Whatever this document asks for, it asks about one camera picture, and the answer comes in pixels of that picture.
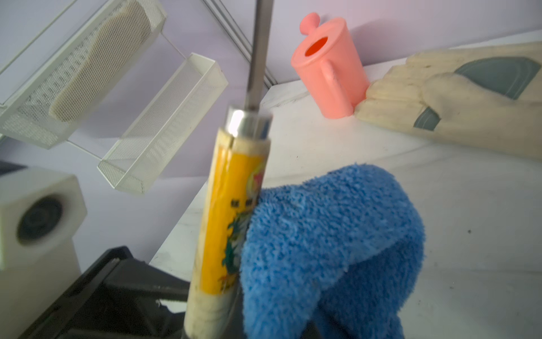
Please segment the blue microfibre rag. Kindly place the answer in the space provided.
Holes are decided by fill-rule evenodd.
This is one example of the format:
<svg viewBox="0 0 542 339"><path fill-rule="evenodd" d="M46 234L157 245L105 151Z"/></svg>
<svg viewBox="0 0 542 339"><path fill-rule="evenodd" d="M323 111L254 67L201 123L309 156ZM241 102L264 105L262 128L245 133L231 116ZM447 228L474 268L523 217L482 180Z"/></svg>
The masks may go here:
<svg viewBox="0 0 542 339"><path fill-rule="evenodd" d="M393 175L350 165L262 191L241 256L248 338L402 338L422 219Z"/></svg>

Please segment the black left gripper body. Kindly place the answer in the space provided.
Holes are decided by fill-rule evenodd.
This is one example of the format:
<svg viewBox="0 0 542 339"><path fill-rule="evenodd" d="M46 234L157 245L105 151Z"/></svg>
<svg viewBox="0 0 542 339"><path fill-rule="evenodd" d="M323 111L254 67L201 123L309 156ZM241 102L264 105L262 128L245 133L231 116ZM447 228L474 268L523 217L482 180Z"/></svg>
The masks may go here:
<svg viewBox="0 0 542 339"><path fill-rule="evenodd" d="M107 250L22 338L180 338L189 282L134 258L128 247Z"/></svg>

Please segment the small sickle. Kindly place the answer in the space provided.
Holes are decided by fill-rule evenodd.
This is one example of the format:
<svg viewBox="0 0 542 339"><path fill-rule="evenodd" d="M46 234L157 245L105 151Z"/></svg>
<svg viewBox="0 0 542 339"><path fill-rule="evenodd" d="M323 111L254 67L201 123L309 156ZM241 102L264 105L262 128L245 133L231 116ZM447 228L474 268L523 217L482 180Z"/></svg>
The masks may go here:
<svg viewBox="0 0 542 339"><path fill-rule="evenodd" d="M220 338L240 295L241 252L270 154L261 112L273 1L257 1L245 103L217 132L190 282L183 338Z"/></svg>

